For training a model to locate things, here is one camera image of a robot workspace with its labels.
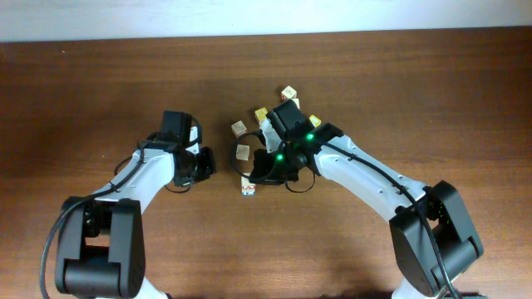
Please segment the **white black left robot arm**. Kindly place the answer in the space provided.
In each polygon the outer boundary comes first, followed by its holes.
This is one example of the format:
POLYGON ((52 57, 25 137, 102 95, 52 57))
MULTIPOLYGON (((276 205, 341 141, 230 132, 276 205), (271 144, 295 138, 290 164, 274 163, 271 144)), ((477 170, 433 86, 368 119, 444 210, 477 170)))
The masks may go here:
POLYGON ((137 143, 105 186, 62 205, 43 256, 57 241, 54 281, 77 298, 167 298, 145 276, 142 215, 165 189, 185 194, 215 173, 214 154, 202 146, 192 115, 166 110, 161 127, 137 143))

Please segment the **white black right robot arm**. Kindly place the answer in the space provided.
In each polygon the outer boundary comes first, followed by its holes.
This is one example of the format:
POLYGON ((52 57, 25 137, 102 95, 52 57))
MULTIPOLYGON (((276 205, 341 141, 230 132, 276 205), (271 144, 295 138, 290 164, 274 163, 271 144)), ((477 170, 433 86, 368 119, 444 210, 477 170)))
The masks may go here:
POLYGON ((430 186, 387 167, 330 123, 315 125, 285 101, 255 131, 250 181, 287 185, 301 169, 331 180, 378 213, 389 225, 403 280, 394 298, 458 298, 453 281, 484 253, 459 191, 442 180, 430 186))

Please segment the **wooden block blue side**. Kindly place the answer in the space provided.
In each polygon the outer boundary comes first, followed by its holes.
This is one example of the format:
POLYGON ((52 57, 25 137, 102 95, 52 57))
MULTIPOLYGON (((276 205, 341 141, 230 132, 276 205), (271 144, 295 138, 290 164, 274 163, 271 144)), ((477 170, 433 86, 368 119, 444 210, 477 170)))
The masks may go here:
POLYGON ((256 192, 256 184, 251 183, 249 179, 244 176, 241 177, 241 193, 243 196, 254 196, 256 192))

